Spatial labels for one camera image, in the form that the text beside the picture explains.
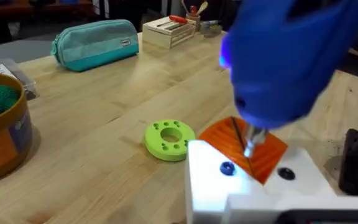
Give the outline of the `left gripper white and orange left finger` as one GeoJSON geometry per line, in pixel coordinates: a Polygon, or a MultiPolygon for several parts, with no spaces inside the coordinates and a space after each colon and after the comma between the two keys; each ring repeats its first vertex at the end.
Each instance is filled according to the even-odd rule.
{"type": "Polygon", "coordinates": [[[246,126],[240,118],[230,116],[190,142],[185,171],[188,223],[221,223],[228,196],[262,190],[242,155],[246,126]]]}

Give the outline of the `left gripper white and orange right finger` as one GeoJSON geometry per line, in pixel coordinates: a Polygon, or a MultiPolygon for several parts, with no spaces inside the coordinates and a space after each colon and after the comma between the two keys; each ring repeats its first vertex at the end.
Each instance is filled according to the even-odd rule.
{"type": "Polygon", "coordinates": [[[307,150],[288,146],[266,182],[250,181],[249,195],[257,199],[300,200],[334,198],[335,191],[320,172],[307,150]]]}

